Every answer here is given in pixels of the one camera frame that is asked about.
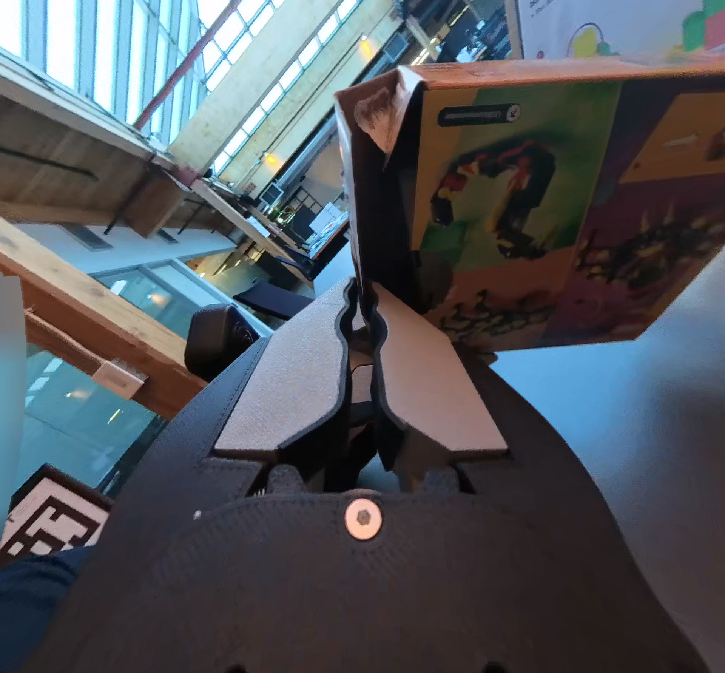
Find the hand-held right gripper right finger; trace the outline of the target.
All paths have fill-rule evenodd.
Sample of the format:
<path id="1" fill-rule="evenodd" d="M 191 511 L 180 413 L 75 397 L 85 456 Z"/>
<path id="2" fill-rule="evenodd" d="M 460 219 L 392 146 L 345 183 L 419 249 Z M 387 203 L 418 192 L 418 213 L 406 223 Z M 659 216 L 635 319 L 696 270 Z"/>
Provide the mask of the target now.
<path id="1" fill-rule="evenodd" d="M 369 286 L 375 438 L 400 487 L 509 447 L 448 336 L 379 283 Z"/>

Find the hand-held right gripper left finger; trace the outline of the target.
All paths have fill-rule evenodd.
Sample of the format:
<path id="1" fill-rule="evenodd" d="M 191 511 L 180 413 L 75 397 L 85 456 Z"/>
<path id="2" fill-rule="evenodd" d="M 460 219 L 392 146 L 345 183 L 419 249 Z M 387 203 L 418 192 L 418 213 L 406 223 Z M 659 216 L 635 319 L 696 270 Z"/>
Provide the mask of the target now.
<path id="1" fill-rule="evenodd" d="M 357 298 L 356 280 L 345 278 L 270 337 L 216 453 L 339 453 L 349 431 Z"/>

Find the yellow lego set box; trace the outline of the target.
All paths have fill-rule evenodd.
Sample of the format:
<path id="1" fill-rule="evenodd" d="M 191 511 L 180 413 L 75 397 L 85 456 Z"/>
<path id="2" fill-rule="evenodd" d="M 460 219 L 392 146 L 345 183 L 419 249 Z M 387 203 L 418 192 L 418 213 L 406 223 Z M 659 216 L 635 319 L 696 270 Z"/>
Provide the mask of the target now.
<path id="1" fill-rule="evenodd" d="M 398 67 L 336 93 L 376 352 L 633 340 L 723 250 L 723 57 Z"/>

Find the person's left forearm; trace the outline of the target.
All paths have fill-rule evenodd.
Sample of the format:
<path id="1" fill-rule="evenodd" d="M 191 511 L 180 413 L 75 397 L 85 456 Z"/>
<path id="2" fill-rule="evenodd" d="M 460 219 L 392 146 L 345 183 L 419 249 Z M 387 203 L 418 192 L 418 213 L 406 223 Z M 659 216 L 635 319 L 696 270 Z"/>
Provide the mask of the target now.
<path id="1" fill-rule="evenodd" d="M 19 671 L 39 645 L 94 546 L 27 556 L 1 569 L 1 671 Z"/>

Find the black chair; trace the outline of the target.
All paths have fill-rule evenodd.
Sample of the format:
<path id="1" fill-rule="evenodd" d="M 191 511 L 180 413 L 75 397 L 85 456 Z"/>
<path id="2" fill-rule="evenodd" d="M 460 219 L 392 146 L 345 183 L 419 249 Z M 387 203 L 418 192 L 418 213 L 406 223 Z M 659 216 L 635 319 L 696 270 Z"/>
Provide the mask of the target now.
<path id="1" fill-rule="evenodd" d="M 281 321 L 288 321 L 313 303 L 313 298 L 256 279 L 248 289 L 235 294 L 233 300 L 253 311 Z"/>

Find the long background desk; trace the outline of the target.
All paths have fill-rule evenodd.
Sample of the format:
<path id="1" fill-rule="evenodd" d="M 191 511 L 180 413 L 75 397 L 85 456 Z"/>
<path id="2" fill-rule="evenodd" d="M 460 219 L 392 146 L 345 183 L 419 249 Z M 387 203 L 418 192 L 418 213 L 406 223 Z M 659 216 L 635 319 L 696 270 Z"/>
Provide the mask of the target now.
<path id="1" fill-rule="evenodd" d="M 311 277 L 311 261 L 294 247 L 287 245 L 283 240 L 277 241 L 271 229 L 260 224 L 258 220 L 251 222 L 244 214 L 236 209 L 227 199 L 220 196 L 214 188 L 201 179 L 196 179 L 190 186 L 202 200 L 219 212 L 241 232 L 251 239 L 258 247 L 272 255 L 278 262 L 288 266 L 292 274 L 308 287 L 313 286 Z"/>

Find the wooden board stand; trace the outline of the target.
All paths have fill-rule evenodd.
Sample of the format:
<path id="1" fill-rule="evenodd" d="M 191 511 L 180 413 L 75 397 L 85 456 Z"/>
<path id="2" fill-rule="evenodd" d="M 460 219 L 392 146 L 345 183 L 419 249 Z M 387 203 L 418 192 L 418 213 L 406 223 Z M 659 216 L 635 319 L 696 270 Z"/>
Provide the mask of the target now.
<path id="1" fill-rule="evenodd" d="M 521 20 L 518 0 L 503 0 L 506 15 L 509 43 L 511 46 L 510 59 L 523 59 L 523 45 L 521 39 Z"/>

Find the small white wall box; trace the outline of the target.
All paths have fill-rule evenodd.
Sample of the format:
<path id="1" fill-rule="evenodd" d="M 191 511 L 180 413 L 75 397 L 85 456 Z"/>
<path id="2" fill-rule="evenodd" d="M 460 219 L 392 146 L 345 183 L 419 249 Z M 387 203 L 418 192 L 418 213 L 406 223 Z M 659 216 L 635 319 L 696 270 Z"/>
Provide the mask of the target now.
<path id="1" fill-rule="evenodd" d="M 91 378 L 122 399 L 131 400 L 145 385 L 148 376 L 122 360 L 114 359 L 102 361 Z"/>

